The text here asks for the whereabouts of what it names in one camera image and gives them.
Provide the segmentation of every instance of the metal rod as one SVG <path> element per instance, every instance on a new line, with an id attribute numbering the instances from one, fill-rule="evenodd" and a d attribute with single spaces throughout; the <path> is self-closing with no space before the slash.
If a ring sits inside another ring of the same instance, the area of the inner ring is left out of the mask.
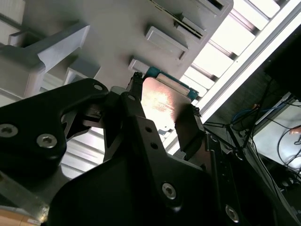
<path id="1" fill-rule="evenodd" d="M 226 130 L 229 132 L 231 139 L 233 140 L 234 145 L 236 146 L 236 148 L 240 151 L 241 150 L 241 146 L 238 142 L 238 140 L 236 139 L 235 134 L 233 133 L 233 130 L 231 129 L 230 125 L 226 125 Z"/>

